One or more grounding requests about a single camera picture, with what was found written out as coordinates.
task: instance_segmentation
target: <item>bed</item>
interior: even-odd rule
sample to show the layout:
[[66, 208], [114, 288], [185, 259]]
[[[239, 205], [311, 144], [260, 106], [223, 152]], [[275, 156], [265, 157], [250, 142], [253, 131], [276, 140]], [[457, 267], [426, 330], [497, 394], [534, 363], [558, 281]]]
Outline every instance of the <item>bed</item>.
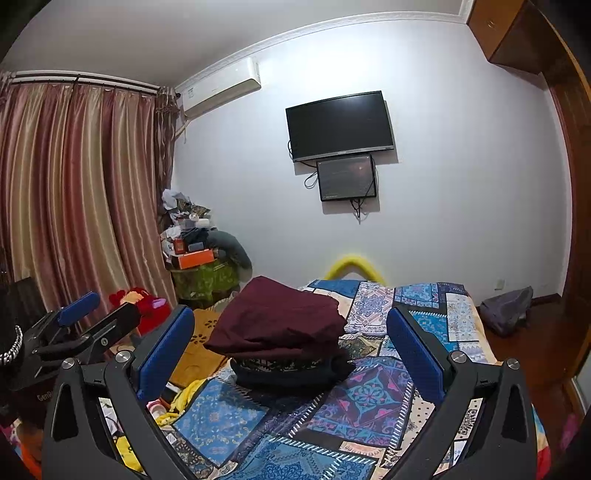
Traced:
[[[379, 480], [404, 454], [433, 412], [415, 389], [386, 335], [392, 305], [406, 305], [448, 351], [495, 363], [482, 322], [462, 285], [384, 287], [358, 280], [316, 280], [302, 290], [339, 302], [347, 319], [340, 344], [355, 370], [314, 398], [262, 393], [236, 385], [225, 365], [199, 382], [164, 430], [196, 478], [228, 480]], [[480, 400], [472, 400], [438, 472], [458, 460]], [[544, 429], [535, 415], [538, 477], [549, 467]]]

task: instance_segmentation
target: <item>gray bag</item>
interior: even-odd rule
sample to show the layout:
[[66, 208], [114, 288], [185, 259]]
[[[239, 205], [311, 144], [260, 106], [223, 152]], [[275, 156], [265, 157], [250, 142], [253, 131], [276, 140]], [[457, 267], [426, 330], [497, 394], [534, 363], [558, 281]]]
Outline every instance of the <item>gray bag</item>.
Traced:
[[520, 319], [530, 308], [534, 289], [514, 290], [492, 297], [480, 305], [480, 317], [497, 335], [508, 336], [518, 327]]

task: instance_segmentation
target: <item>silver bolt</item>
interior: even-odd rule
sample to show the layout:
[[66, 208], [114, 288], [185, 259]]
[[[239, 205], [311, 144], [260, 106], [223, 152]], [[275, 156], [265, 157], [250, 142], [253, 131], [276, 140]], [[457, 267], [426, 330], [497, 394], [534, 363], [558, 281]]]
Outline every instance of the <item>silver bolt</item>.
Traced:
[[452, 360], [457, 364], [464, 364], [464, 363], [466, 363], [467, 356], [464, 352], [461, 352], [459, 350], [454, 350], [452, 352]]
[[519, 362], [515, 358], [507, 359], [507, 366], [513, 370], [519, 370]]
[[129, 350], [121, 350], [117, 355], [115, 355], [115, 361], [120, 364], [124, 364], [130, 358], [131, 352]]
[[68, 370], [69, 368], [72, 368], [74, 366], [74, 364], [76, 363], [76, 359], [69, 357], [66, 358], [62, 363], [61, 363], [61, 367], [65, 368], [66, 370]]

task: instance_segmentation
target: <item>maroon cloth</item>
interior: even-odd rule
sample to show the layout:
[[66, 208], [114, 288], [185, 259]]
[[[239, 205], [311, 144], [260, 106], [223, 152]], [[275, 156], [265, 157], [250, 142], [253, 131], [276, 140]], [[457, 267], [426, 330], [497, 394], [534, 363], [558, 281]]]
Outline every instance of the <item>maroon cloth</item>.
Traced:
[[257, 277], [228, 304], [205, 348], [234, 358], [330, 358], [345, 323], [334, 298]]

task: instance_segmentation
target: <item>red stuffed animal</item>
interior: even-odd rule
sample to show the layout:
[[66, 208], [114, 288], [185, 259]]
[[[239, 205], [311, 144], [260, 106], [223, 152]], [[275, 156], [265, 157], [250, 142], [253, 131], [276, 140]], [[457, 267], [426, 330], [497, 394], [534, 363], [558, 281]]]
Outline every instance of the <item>red stuffed animal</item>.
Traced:
[[139, 321], [138, 330], [141, 335], [154, 330], [158, 325], [168, 318], [172, 308], [166, 299], [158, 299], [143, 288], [132, 288], [129, 291], [119, 290], [109, 295], [109, 301], [117, 308], [125, 302], [137, 306], [142, 318]]

